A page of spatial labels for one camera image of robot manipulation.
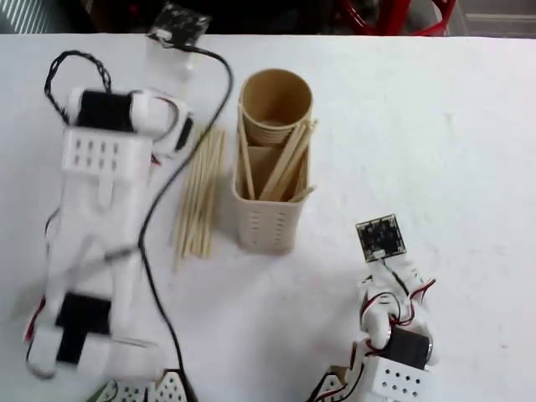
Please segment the white 3d printed part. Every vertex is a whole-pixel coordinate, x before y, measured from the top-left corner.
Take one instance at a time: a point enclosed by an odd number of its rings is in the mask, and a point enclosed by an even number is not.
[[[425,402],[430,400],[431,378],[425,370],[376,356],[367,360],[362,387],[399,402]]]

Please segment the utensil holder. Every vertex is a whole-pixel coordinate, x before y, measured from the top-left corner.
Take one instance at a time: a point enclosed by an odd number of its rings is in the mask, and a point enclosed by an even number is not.
[[[248,153],[257,193],[263,189],[268,180],[281,155],[281,149],[249,146]],[[308,163],[309,150],[307,149],[283,199],[290,199],[308,186]],[[296,240],[296,227],[306,199],[297,203],[246,199],[240,158],[234,166],[231,186],[242,246],[250,251],[267,254],[280,254],[292,250]]]

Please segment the paper cup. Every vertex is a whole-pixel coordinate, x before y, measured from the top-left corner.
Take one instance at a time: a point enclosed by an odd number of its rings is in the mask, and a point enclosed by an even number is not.
[[[294,127],[310,118],[312,93],[299,75],[286,70],[262,70],[242,86],[240,104],[249,142],[283,147]]]

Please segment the red object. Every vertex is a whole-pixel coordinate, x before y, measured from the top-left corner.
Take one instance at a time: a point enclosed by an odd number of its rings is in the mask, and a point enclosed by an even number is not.
[[[431,0],[441,12],[441,21],[431,27],[410,33],[414,36],[442,36],[451,18],[456,0]],[[408,15],[411,0],[383,0],[378,22],[372,26],[365,22],[355,9],[352,0],[338,0],[338,11],[357,35],[400,35]]]
[[[28,323],[26,333],[24,334],[24,341],[29,342],[34,338],[34,330],[35,330],[35,320],[37,319],[38,315],[43,311],[44,305],[46,304],[46,298],[43,296],[41,297],[41,301],[39,302],[39,305],[37,306],[37,309],[32,315],[32,318],[30,319],[30,322]]]

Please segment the black cable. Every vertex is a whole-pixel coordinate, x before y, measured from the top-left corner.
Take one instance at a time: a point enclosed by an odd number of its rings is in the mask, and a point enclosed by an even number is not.
[[[30,351],[32,350],[33,345],[34,345],[34,341],[32,340],[30,341],[30,344],[28,345],[28,350],[26,351],[26,359],[25,359],[26,369],[38,379],[41,379],[41,380],[53,379],[56,373],[43,373],[37,370],[35,367],[32,367],[32,365],[30,364],[29,362]]]
[[[58,102],[52,95],[52,80],[56,76],[56,73],[58,72],[59,66],[64,62],[65,59],[67,59],[69,56],[79,56],[84,59],[88,59],[91,63],[93,63],[97,71],[99,72],[100,77],[102,78],[102,84],[104,86],[104,89],[106,92],[111,92],[111,77],[108,70],[105,68],[105,66],[102,64],[102,62],[93,56],[93,54],[80,52],[79,50],[65,50],[62,52],[58,57],[56,57],[52,64],[50,65],[50,70],[47,75],[47,79],[44,82],[44,94],[47,98],[49,98],[50,103],[52,103],[52,106],[54,109],[59,113],[65,124],[69,124],[69,116],[67,116],[67,112],[65,111],[65,108],[60,107],[58,105]]]
[[[58,216],[58,214],[59,214],[59,207],[56,208],[52,214],[50,214],[49,218],[48,218],[47,221],[44,223],[44,235],[45,235],[45,236],[46,236],[47,233],[49,232],[49,226],[50,226],[50,224],[52,223],[52,221],[54,220],[54,218],[55,218],[56,216]]]
[[[171,185],[173,184],[175,179],[178,177],[178,175],[187,167],[187,165],[189,165],[192,162],[193,158],[195,157],[195,155],[197,154],[199,148],[201,147],[201,144],[203,144],[204,140],[207,138],[208,134],[210,133],[210,130],[212,129],[214,123],[218,119],[219,115],[221,114],[221,111],[224,109],[225,104],[227,103],[227,100],[230,97],[230,94],[231,94],[231,91],[233,89],[233,84],[234,84],[235,79],[233,77],[233,72],[232,72],[229,64],[219,54],[210,52],[210,51],[205,50],[205,49],[200,49],[200,48],[197,48],[195,46],[180,45],[180,46],[174,46],[174,47],[176,49],[182,50],[184,52],[203,54],[203,55],[208,56],[208,57],[210,57],[212,59],[218,60],[221,64],[224,65],[225,70],[227,71],[227,74],[228,74],[228,77],[229,77],[227,91],[225,92],[224,98],[220,102],[220,104],[218,106],[218,109],[216,109],[216,112],[214,113],[214,116],[210,120],[209,124],[206,126],[203,134],[201,134],[201,136],[199,137],[198,141],[193,146],[192,151],[183,160],[183,162],[177,167],[177,169],[175,169],[173,174],[169,177],[169,179],[165,182],[165,184],[158,191],[156,197],[152,201],[151,206],[149,207],[147,215],[146,215],[146,217],[145,217],[145,219],[143,221],[142,228],[140,230],[140,234],[138,236],[138,248],[140,250],[143,265],[145,267],[145,272],[147,273],[147,279],[149,281],[149,286],[151,287],[152,295],[153,295],[154,300],[155,300],[155,302],[157,304],[158,311],[160,311],[160,315],[162,316],[162,319],[166,323],[167,329],[169,330],[169,332],[171,334],[171,337],[173,339],[173,344],[174,344],[175,350],[177,352],[177,360],[178,360],[179,369],[181,369],[184,372],[183,355],[181,353],[181,348],[180,348],[180,346],[178,344],[177,334],[175,333],[175,330],[173,329],[173,325],[171,324],[171,321],[170,321],[168,315],[164,311],[164,308],[163,308],[162,303],[160,301],[160,297],[158,296],[158,293],[157,293],[157,288],[155,287],[154,280],[152,278],[151,266],[149,264],[149,259],[147,258],[147,251],[146,251],[146,247],[145,247],[145,233],[147,232],[147,227],[149,225],[149,222],[151,220],[152,215],[154,214],[154,211],[155,211],[156,207],[158,206],[158,203],[162,200],[162,197],[169,190],[169,188],[171,187]]]
[[[402,290],[404,291],[405,295],[406,296],[409,296],[410,295],[410,291],[408,291],[408,287],[405,285],[404,281],[402,281],[400,279],[400,277],[396,274],[396,272],[394,272],[393,270],[391,270],[387,264],[385,264],[385,259],[382,258],[382,264],[384,265],[384,267],[387,269],[387,271],[389,271],[391,273],[391,275],[393,276],[394,280],[400,285],[400,287],[402,288]]]

